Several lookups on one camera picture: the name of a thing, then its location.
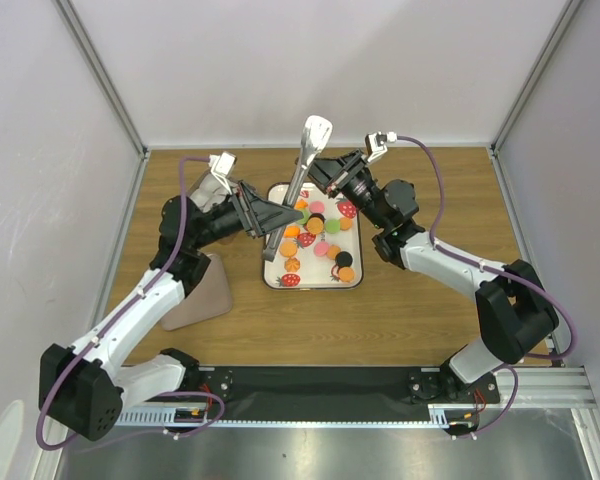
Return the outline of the orange waffle round cookie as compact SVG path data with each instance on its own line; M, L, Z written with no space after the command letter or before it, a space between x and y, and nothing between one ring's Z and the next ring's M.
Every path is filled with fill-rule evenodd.
M319 235L324 230L324 221L318 217L312 217L306 223L306 230L312 235Z

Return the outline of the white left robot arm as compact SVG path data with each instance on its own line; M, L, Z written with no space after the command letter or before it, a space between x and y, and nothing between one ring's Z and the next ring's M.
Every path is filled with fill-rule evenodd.
M298 210L260 197L238 182L221 203L202 211L185 193L161 211L158 251L139 284L110 314L68 347L53 344L41 356L38 445L53 419L76 436L102 439L120 415L161 396L193 398L200 388L198 363L176 349L125 366L139 342L202 283L210 266L203 248L240 231L260 238L300 219Z

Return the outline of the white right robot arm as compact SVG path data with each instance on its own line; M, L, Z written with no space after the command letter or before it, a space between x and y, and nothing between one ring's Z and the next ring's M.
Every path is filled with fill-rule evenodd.
M318 158L308 171L327 196L349 200L377 229L378 255L403 270L428 276L474 301L479 337L441 366L442 394L454 402L472 395L477 382L502 364L515 364L559 325L533 266L502 264L440 241L419 226L414 186L395 179L379 187L361 151Z

